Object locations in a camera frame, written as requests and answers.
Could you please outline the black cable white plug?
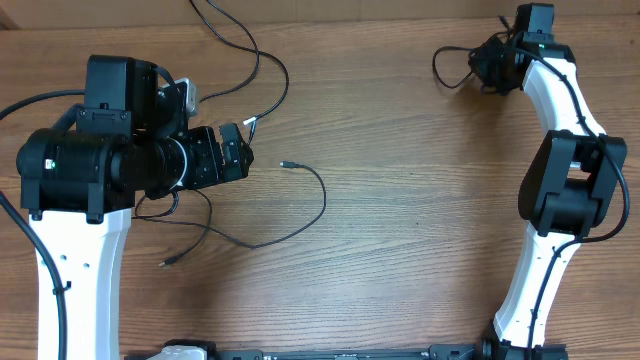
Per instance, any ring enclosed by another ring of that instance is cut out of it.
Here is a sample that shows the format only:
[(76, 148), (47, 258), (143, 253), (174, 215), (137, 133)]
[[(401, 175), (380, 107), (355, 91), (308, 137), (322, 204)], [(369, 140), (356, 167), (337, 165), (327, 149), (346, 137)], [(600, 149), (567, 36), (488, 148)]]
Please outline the black cable white plug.
[(260, 70), (260, 66), (261, 66), (261, 61), (262, 61), (263, 58), (267, 58), (267, 59), (271, 60), (272, 62), (274, 62), (280, 68), (280, 70), (282, 71), (282, 73), (284, 75), (284, 88), (283, 88), (283, 92), (282, 92), (281, 96), (279, 97), (279, 99), (270, 108), (268, 108), (267, 110), (264, 110), (261, 113), (253, 115), (253, 116), (251, 116), (251, 117), (249, 117), (249, 118), (247, 118), (246, 120), (243, 121), (243, 125), (244, 126), (256, 126), (261, 119), (263, 119), (263, 118), (267, 117), (268, 115), (270, 115), (271, 113), (273, 113), (285, 101), (285, 99), (286, 99), (286, 97), (288, 95), (288, 92), (289, 92), (289, 88), (290, 88), (290, 74), (289, 74), (289, 71), (288, 71), (286, 65), (284, 64), (284, 62), (280, 58), (278, 58), (277, 56), (275, 56), (275, 55), (273, 55), (271, 53), (262, 51), (259, 48), (254, 36), (251, 34), (249, 29), (243, 23), (241, 23), (238, 19), (236, 19), (231, 14), (229, 14), (228, 12), (223, 10), (219, 5), (217, 5), (213, 1), (206, 0), (206, 3), (210, 7), (212, 7), (214, 10), (216, 10), (218, 13), (220, 13), (221, 15), (226, 17), (228, 20), (233, 22), (235, 25), (237, 25), (245, 33), (245, 35), (247, 36), (247, 38), (251, 42), (251, 47), (241, 46), (241, 45), (236, 44), (234, 42), (231, 42), (230, 40), (228, 40), (225, 37), (223, 37), (219, 33), (219, 31), (214, 27), (214, 25), (204, 16), (202, 11), (195, 4), (195, 1), (194, 0), (189, 0), (189, 4), (192, 7), (192, 9), (195, 11), (197, 16), (200, 18), (200, 20), (203, 22), (203, 24), (209, 29), (209, 31), (220, 42), (222, 42), (224, 45), (226, 45), (228, 47), (231, 47), (233, 49), (251, 53), (255, 58), (255, 62), (254, 62), (254, 67), (253, 67), (252, 72), (248, 75), (248, 77), (245, 80), (243, 80), (238, 85), (236, 85), (236, 86), (234, 86), (234, 87), (232, 87), (230, 89), (205, 95), (200, 99), (201, 102), (204, 102), (204, 101), (207, 101), (207, 100), (210, 100), (210, 99), (213, 99), (213, 98), (221, 97), (221, 96), (224, 96), (224, 95), (229, 95), (231, 93), (235, 93), (235, 92), (245, 88), (249, 84), (251, 84), (256, 79), (256, 77), (258, 76), (258, 73), (259, 73), (259, 70)]

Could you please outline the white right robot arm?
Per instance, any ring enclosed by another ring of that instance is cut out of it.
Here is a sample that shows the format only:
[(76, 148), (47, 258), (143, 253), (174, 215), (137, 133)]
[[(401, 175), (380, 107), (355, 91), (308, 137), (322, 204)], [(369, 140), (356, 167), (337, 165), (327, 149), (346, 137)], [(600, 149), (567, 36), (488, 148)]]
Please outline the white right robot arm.
[[(594, 119), (579, 89), (575, 57), (555, 40), (553, 22), (553, 5), (522, 4), (513, 24), (469, 52), (483, 89), (501, 95), (522, 90), (545, 133), (518, 194), (523, 249), (479, 359), (567, 358), (565, 346), (546, 344), (545, 331), (568, 263), (581, 245), (617, 235), (630, 213), (622, 173), (626, 143)], [(590, 232), (604, 220), (616, 190), (623, 197), (619, 223), (595, 238)]]

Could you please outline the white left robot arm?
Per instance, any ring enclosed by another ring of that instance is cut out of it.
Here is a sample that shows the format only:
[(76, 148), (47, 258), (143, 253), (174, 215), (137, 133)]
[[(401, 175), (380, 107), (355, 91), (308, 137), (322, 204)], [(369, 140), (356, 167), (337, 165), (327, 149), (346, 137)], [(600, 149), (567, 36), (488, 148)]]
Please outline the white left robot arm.
[(191, 127), (198, 96), (151, 62), (93, 55), (83, 102), (21, 146), (19, 214), (7, 212), (38, 260), (41, 359), (116, 359), (121, 264), (136, 196), (247, 176), (250, 142), (238, 126)]

